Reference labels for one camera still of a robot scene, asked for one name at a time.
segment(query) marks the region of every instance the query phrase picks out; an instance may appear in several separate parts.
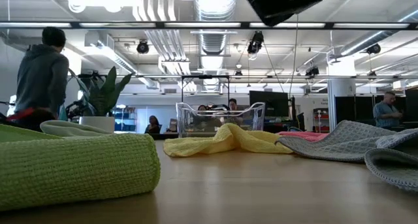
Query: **table surface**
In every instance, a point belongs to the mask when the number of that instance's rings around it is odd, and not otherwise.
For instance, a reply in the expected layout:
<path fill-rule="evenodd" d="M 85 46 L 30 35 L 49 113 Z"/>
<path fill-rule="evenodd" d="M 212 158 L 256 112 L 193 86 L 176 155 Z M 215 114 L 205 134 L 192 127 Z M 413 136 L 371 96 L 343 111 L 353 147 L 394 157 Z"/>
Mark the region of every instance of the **table surface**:
<path fill-rule="evenodd" d="M 365 165 L 225 152 L 170 158 L 152 193 L 0 214 L 0 223 L 418 223 L 418 195 Z"/>

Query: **pink towel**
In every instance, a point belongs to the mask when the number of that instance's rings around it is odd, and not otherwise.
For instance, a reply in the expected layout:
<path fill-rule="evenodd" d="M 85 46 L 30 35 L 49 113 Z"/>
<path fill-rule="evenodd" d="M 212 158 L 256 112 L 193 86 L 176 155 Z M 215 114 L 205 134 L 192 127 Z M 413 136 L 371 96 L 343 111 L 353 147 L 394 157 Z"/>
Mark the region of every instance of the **pink towel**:
<path fill-rule="evenodd" d="M 297 136 L 310 142 L 317 142 L 324 139 L 328 133 L 313 133 L 313 132 L 280 132 L 281 136 Z"/>

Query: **gray hoodie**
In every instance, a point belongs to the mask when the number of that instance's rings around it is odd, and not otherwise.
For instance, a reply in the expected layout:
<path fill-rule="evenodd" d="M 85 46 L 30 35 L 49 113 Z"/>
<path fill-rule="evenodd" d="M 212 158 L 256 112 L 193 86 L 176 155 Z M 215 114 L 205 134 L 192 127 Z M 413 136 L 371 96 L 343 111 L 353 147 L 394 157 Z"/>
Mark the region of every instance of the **gray hoodie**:
<path fill-rule="evenodd" d="M 32 46 L 19 67 L 16 111 L 32 107 L 58 113 L 65 100 L 68 68 L 68 59 L 51 46 Z"/>

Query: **transparent container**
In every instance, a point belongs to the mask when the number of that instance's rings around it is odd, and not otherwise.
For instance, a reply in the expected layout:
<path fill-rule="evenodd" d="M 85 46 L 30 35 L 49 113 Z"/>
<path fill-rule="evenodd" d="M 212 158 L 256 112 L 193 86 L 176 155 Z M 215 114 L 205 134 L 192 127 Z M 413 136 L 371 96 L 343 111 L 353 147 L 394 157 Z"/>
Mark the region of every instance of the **transparent container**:
<path fill-rule="evenodd" d="M 214 136 L 226 123 L 244 130 L 263 130 L 265 103 L 255 103 L 246 110 L 195 110 L 187 103 L 176 103 L 178 136 Z"/>

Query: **rolled green towel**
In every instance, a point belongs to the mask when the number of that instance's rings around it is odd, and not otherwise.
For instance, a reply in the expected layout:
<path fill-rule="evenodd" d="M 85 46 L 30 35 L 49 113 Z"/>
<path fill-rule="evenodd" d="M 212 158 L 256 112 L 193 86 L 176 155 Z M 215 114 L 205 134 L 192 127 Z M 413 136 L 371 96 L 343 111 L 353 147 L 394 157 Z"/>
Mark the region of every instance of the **rolled green towel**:
<path fill-rule="evenodd" d="M 0 125 L 5 131 L 25 140 L 0 142 L 0 211 L 125 197 L 158 184 L 160 164 L 149 135 L 45 139 L 49 135 Z"/>

